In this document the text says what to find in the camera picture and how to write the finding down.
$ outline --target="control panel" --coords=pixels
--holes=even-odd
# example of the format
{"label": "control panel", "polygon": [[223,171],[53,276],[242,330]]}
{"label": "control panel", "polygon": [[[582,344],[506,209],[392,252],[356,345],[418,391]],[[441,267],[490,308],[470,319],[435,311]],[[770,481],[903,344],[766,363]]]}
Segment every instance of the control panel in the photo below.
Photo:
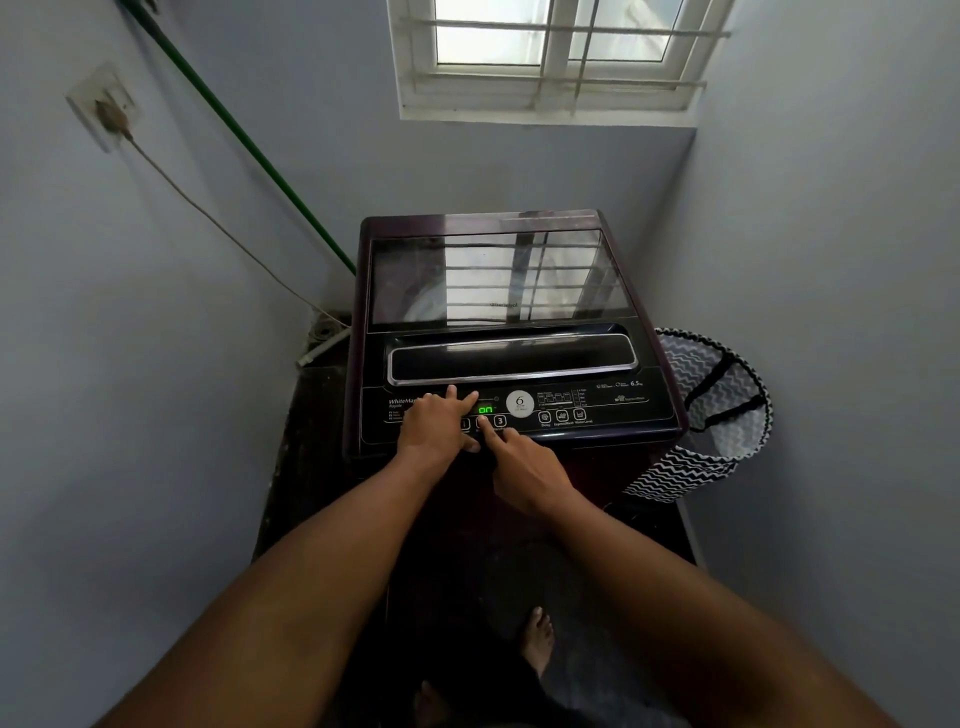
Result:
{"label": "control panel", "polygon": [[[365,387],[362,439],[369,445],[395,442],[403,414],[426,392],[442,395],[444,387],[410,391],[412,387]],[[462,397],[474,389],[458,385]],[[475,436],[477,417],[493,427],[513,427],[532,437],[565,430],[614,427],[666,420],[673,405],[659,368],[644,368],[627,376],[587,381],[519,380],[476,387],[477,403],[461,420],[460,428]]]}

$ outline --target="window frame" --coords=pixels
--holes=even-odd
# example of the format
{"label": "window frame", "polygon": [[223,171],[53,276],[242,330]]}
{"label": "window frame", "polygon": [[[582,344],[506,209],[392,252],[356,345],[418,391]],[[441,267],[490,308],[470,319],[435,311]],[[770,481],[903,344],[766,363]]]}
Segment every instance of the window frame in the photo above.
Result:
{"label": "window frame", "polygon": [[401,118],[691,125],[732,0],[684,0],[674,30],[699,35],[671,35],[662,61],[586,63],[552,27],[573,27],[582,2],[553,0],[540,66],[510,66],[438,64],[433,0],[387,0]]}

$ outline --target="black and white basket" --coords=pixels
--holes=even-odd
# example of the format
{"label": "black and white basket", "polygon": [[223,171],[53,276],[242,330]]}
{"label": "black and white basket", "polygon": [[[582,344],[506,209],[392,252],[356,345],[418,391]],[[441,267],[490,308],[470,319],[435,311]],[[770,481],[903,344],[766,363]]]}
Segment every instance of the black and white basket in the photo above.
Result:
{"label": "black and white basket", "polygon": [[770,393],[737,353],[700,334],[658,328],[690,419],[681,443],[624,493],[670,502],[722,480],[766,444],[773,426]]}

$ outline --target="forearm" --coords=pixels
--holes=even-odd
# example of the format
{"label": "forearm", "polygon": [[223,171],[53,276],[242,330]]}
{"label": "forearm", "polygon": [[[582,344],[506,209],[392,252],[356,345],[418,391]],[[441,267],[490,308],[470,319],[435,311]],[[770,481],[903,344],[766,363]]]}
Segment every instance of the forearm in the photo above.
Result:
{"label": "forearm", "polygon": [[395,459],[288,534],[102,725],[314,724],[443,474],[417,460]]}
{"label": "forearm", "polygon": [[712,725],[888,718],[820,655],[702,571],[573,492],[548,519],[612,600],[677,707]]}

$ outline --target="white pipe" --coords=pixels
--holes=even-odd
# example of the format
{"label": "white pipe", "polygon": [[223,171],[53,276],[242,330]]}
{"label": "white pipe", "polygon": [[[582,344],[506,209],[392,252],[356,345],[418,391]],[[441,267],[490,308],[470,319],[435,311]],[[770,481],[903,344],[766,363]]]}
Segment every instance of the white pipe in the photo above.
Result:
{"label": "white pipe", "polygon": [[307,364],[309,364],[310,362],[312,362],[314,359],[316,359],[316,358],[317,358],[318,356],[320,356],[322,353],[326,352],[327,350],[331,349],[331,348],[334,347],[335,345],[339,344],[341,341],[343,341],[344,339],[346,339],[348,336],[350,336],[350,329],[349,329],[349,328],[345,328],[343,331],[341,331],[340,333],[336,334],[335,336],[331,336],[330,338],[328,338],[328,339],[327,339],[326,341],[324,341],[319,347],[314,347],[314,348],[311,349],[309,352],[307,352],[306,354],[304,354],[303,356],[301,356],[301,357],[297,360],[297,364],[299,364],[301,367],[305,367]]}

